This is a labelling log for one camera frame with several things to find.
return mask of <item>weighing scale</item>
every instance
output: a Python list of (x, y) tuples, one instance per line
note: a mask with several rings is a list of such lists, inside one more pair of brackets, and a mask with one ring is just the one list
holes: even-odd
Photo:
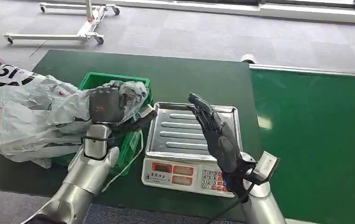
[[(188, 106), (156, 103), (143, 162), (145, 185), (198, 194), (234, 197), (226, 189), (216, 159), (209, 154), (201, 125)], [(228, 123), (242, 151), (238, 111), (233, 106), (212, 106)]]

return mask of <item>wheeled base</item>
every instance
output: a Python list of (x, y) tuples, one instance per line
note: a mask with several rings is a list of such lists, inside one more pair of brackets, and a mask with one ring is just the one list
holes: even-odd
[(36, 35), (5, 33), (4, 37), (7, 39), (8, 42), (12, 44), (14, 40), (86, 41), (94, 37), (99, 44), (102, 44), (104, 42), (104, 36), (94, 32), (96, 27), (106, 16), (106, 12), (110, 8), (116, 15), (120, 13), (119, 8), (114, 4), (109, 4), (105, 6), (92, 6), (90, 1), (87, 1), (86, 5), (49, 4), (44, 2), (39, 3), (39, 5), (40, 9), (43, 12), (45, 12), (45, 9), (47, 8), (86, 10), (87, 21), (76, 35)]

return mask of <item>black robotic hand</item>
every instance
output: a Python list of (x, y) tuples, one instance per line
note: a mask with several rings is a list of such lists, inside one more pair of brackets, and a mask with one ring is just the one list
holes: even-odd
[(118, 123), (124, 118), (125, 97), (119, 89), (122, 82), (100, 86), (90, 93), (90, 116), (93, 123)]
[(243, 179), (252, 179), (249, 172), (255, 168), (256, 162), (245, 161), (242, 158), (231, 128), (226, 122), (221, 121), (220, 116), (208, 102), (194, 93), (190, 93), (188, 101), (194, 104), (189, 108), (202, 127), (209, 153), (217, 159), (228, 190), (235, 193), (242, 203), (247, 202), (247, 190), (243, 186)]
[(199, 95), (190, 93), (188, 101), (194, 104), (190, 109), (202, 127), (210, 155), (217, 159), (223, 172), (234, 172), (240, 150), (230, 126), (221, 121), (217, 112)]

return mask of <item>gray carpet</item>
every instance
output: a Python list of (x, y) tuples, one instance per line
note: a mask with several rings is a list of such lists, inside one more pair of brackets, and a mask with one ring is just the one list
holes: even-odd
[[(0, 224), (18, 224), (25, 221), (49, 198), (0, 191)], [(84, 224), (202, 224), (206, 220), (173, 214), (112, 208), (93, 204)], [(214, 224), (238, 224), (217, 221)]]
[(2, 36), (76, 34), (84, 21), (83, 11), (42, 13), (35, 0), (0, 0), (0, 57), (30, 70), (49, 49), (231, 61), (251, 53), (264, 64), (355, 70), (355, 25), (347, 24), (122, 7), (97, 29), (103, 45), (94, 39), (11, 45)]

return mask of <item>green tabletop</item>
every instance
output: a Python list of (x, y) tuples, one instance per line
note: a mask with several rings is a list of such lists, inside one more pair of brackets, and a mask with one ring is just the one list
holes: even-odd
[[(258, 155), (249, 74), (260, 117), (261, 147), (281, 157), (272, 192), (287, 218), (322, 224), (355, 223), (355, 77), (321, 71), (248, 69), (247, 64), (210, 60), (49, 51), (34, 72), (78, 85), (89, 72), (151, 79), (155, 101), (186, 102), (197, 92), (213, 104), (239, 110), (245, 150)], [(143, 156), (96, 203), (210, 217), (232, 202), (144, 186)], [(44, 170), (0, 156), (0, 189), (52, 196), (66, 168)], [(224, 218), (244, 220), (238, 209)]]
[(257, 65), (251, 74), (270, 126), (262, 147), (281, 158), (271, 189), (285, 217), (355, 223), (355, 77)]

